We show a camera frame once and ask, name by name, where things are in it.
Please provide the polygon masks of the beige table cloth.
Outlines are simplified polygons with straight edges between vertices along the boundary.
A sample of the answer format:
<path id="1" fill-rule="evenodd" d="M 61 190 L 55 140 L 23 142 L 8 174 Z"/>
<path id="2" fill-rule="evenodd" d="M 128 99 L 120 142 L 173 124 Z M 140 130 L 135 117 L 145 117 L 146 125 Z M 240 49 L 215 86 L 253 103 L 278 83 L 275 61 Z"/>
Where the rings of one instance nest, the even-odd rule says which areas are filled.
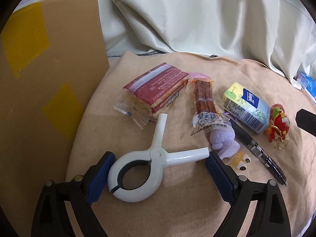
<path id="1" fill-rule="evenodd" d="M 84 174 L 105 152 L 116 158 L 154 146 L 160 153 L 149 164 L 129 170 L 126 188 L 143 186 L 147 174 L 161 161 L 162 183 L 147 199 L 129 203 L 105 187 L 92 209 L 109 236 L 212 236 L 230 205 L 225 202 L 205 166 L 209 148 L 204 133 L 191 135 L 194 96 L 183 89 L 167 112 L 161 141 L 153 141 L 156 123 L 140 128 L 130 116 L 114 109 L 123 87 L 150 69 L 167 63 L 184 72 L 207 75 L 212 80 L 216 108 L 222 109 L 223 93 L 237 82 L 268 104 L 281 104 L 290 120 L 289 143 L 282 150 L 276 142 L 254 134 L 253 138 L 280 166 L 287 186 L 280 190 L 288 212 L 291 234 L 297 236 L 315 212 L 315 137 L 301 130 L 295 116 L 300 109 L 315 112 L 315 105 L 288 80 L 253 60 L 207 58 L 188 53 L 141 57 L 130 52 L 112 58 L 85 110 L 70 154 L 66 179 Z"/>

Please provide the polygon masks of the red cracker packet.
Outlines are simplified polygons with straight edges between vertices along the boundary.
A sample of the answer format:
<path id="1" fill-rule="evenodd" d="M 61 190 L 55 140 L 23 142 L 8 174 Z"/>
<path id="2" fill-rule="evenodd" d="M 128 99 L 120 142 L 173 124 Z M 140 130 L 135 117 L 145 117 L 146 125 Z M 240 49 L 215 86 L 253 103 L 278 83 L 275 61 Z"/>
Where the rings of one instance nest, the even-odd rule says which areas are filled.
<path id="1" fill-rule="evenodd" d="M 166 113 L 188 81 L 188 73 L 162 63 L 126 84 L 114 109 L 144 128 L 149 121 L 156 121 L 160 113 Z"/>

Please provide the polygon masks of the red sausage snack packet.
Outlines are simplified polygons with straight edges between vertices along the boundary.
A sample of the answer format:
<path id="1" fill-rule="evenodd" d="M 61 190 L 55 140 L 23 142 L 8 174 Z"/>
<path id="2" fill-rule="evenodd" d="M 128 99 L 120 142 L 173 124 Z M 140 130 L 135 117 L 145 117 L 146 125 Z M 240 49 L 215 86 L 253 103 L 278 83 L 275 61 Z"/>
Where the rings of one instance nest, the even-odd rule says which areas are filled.
<path id="1" fill-rule="evenodd" d="M 214 130 L 231 131 L 232 127 L 217 111 L 210 78 L 189 78 L 187 90 L 194 96 L 195 113 L 191 135 Z"/>

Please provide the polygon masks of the pale green curtain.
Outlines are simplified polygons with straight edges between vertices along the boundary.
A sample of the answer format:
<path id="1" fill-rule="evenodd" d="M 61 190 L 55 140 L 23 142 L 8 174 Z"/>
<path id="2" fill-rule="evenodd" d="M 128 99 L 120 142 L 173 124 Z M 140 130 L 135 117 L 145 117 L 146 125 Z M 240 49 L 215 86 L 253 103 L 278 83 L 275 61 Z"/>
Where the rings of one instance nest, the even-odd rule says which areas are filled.
<path id="1" fill-rule="evenodd" d="M 23 8 L 42 0 L 22 0 Z M 107 54 L 249 58 L 315 76 L 315 22 L 300 0 L 98 0 Z"/>

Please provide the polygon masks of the red beaded keychain toy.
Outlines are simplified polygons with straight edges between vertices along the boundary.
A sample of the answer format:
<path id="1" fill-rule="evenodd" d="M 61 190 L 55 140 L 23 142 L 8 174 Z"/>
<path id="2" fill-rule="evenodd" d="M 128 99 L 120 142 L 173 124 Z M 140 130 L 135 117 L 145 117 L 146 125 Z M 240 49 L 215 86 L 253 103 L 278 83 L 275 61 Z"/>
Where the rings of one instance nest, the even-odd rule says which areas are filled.
<path id="1" fill-rule="evenodd" d="M 269 125 L 264 131 L 269 142 L 276 142 L 275 149 L 282 150 L 289 143 L 287 134 L 290 130 L 290 121 L 281 104 L 274 104 L 270 108 Z"/>

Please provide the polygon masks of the tissue pack yellow blue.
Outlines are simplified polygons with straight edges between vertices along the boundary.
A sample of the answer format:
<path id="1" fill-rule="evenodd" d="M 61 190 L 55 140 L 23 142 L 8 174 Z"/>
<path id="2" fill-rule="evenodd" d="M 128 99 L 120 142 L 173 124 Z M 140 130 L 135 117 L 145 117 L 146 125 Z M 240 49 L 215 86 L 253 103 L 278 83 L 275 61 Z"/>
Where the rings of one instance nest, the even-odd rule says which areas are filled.
<path id="1" fill-rule="evenodd" d="M 234 82 L 224 92 L 222 102 L 228 113 L 257 134 L 268 127 L 271 107 L 241 84 Z"/>

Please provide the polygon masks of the small yellow eraser toy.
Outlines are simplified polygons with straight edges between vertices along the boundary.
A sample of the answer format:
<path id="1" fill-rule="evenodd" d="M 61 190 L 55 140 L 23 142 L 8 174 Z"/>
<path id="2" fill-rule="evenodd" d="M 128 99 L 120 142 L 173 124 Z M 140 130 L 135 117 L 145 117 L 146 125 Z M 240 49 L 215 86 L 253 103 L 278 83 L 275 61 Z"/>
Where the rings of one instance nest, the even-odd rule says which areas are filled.
<path id="1" fill-rule="evenodd" d="M 228 161 L 229 166 L 231 166 L 234 170 L 239 170 L 239 171 L 246 171 L 250 163 L 251 163 L 250 156 L 243 151 L 236 153 Z"/>

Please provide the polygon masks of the purple plush toy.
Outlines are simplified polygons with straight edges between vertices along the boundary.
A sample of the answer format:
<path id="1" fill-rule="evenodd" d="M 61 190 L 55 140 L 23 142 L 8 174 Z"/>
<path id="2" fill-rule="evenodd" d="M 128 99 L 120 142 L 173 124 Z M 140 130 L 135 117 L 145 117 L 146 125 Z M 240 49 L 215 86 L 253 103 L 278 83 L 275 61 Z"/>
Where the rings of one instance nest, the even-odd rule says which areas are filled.
<path id="1" fill-rule="evenodd" d="M 209 143 L 220 159 L 230 158 L 240 149 L 240 144 L 235 140 L 235 131 L 230 123 L 213 128 L 209 135 Z"/>

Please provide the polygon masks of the cardboard box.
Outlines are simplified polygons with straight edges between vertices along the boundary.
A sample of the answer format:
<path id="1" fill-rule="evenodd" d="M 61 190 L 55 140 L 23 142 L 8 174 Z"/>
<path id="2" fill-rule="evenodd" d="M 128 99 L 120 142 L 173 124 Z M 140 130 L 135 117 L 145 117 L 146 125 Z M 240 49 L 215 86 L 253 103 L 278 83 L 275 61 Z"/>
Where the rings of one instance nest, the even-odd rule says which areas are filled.
<path id="1" fill-rule="evenodd" d="M 1 207 L 30 236 L 45 181 L 65 180 L 85 108 L 109 69 L 98 0 L 44 0 L 1 32 Z"/>

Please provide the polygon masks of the black pen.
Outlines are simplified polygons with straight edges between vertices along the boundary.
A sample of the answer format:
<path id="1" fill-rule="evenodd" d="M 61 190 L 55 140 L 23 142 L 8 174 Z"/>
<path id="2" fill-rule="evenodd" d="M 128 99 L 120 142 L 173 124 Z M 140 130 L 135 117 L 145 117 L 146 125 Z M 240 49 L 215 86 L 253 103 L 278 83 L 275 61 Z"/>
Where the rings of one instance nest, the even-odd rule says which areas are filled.
<path id="1" fill-rule="evenodd" d="M 228 117 L 227 114 L 221 115 L 225 122 L 232 127 L 234 133 L 234 139 L 237 139 L 255 158 L 257 158 L 274 177 L 274 179 L 282 186 L 287 186 L 287 178 L 280 166 L 274 161 L 274 159 L 268 155 L 263 147 L 257 143 L 257 141 L 248 134 L 232 117 Z"/>

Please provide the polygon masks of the blue tissue package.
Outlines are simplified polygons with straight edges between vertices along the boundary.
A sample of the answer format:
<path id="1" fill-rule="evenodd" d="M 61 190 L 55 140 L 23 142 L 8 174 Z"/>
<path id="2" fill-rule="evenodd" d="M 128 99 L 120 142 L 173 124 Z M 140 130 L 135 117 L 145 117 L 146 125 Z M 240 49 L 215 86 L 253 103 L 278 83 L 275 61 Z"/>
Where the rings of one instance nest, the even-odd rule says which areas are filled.
<path id="1" fill-rule="evenodd" d="M 316 99 L 316 83 L 315 79 L 312 77 L 304 74 L 304 73 L 297 73 L 296 80 L 301 84 L 302 89 L 309 95 L 309 97 L 315 103 Z"/>

